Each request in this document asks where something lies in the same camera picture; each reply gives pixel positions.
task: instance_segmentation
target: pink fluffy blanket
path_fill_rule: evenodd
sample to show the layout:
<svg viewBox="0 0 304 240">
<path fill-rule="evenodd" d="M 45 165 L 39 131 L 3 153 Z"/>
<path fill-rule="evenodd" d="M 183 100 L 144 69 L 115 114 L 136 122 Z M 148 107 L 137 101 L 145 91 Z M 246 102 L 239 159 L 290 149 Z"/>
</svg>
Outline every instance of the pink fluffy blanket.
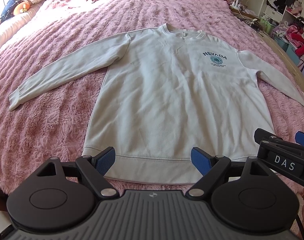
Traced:
<svg viewBox="0 0 304 240">
<path fill-rule="evenodd" d="M 86 44 L 116 33 L 160 26 L 203 29 L 240 50 L 250 50 L 294 83 L 282 61 L 223 0 L 100 0 L 69 9 L 71 0 L 47 0 L 0 50 L 0 188 L 11 193 L 50 156 L 73 161 L 82 153 L 88 121 L 106 68 L 49 91 L 9 112 L 8 95 L 26 78 Z M 260 81 L 277 135 L 294 141 L 304 132 L 304 108 Z M 112 181 L 119 190 L 188 186 Z M 296 192 L 301 188 L 287 183 Z"/>
</svg>

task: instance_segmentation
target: sweatshirt collar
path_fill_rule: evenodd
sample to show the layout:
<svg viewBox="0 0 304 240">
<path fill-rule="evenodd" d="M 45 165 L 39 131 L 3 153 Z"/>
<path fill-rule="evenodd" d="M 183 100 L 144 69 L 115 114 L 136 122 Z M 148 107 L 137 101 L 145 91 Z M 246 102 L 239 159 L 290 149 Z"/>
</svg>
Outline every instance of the sweatshirt collar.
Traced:
<svg viewBox="0 0 304 240">
<path fill-rule="evenodd" d="M 183 39 L 185 41 L 200 40 L 205 35 L 205 32 L 203 30 L 196 31 L 196 30 L 187 30 L 187 29 L 177 29 L 177 28 L 173 27 L 172 25 L 170 25 L 168 23 L 163 24 L 161 27 L 162 27 L 162 30 L 164 31 L 165 34 L 174 36 L 178 39 Z M 198 34 L 198 36 L 197 37 L 192 37 L 192 38 L 186 38 L 183 35 L 178 36 L 177 33 L 182 33 L 182 34 L 183 33 L 195 33 L 195 34 Z"/>
</svg>

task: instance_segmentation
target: printed logo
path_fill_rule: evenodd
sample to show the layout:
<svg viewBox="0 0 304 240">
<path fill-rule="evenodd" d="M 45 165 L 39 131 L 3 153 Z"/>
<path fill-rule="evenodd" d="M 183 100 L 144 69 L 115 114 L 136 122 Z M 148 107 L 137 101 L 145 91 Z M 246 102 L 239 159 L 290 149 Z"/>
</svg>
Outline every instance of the printed logo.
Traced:
<svg viewBox="0 0 304 240">
<path fill-rule="evenodd" d="M 226 56 L 223 56 L 221 54 L 216 54 L 213 52 L 203 52 L 204 56 L 211 56 L 210 60 L 213 62 L 211 65 L 216 66 L 216 67 L 226 67 L 226 65 L 223 64 L 223 59 L 227 59 Z"/>
<path fill-rule="evenodd" d="M 218 65 L 221 65 L 223 63 L 223 60 L 218 56 L 212 56 L 210 57 L 210 60 Z"/>
</svg>

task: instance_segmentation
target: white shelving unit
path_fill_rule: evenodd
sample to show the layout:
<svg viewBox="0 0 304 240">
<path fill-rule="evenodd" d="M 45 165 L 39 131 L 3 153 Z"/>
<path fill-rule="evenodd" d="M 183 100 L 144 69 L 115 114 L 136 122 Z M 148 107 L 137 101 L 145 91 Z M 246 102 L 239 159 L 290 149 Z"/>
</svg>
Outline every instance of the white shelving unit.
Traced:
<svg viewBox="0 0 304 240">
<path fill-rule="evenodd" d="M 260 16 L 263 14 L 268 15 L 270 18 L 275 20 L 278 23 L 281 22 L 292 22 L 295 18 L 300 17 L 300 15 L 294 15 L 290 11 L 288 11 L 288 7 L 285 7 L 284 13 L 276 12 L 271 7 L 267 6 L 267 0 L 264 0 L 260 10 Z"/>
</svg>

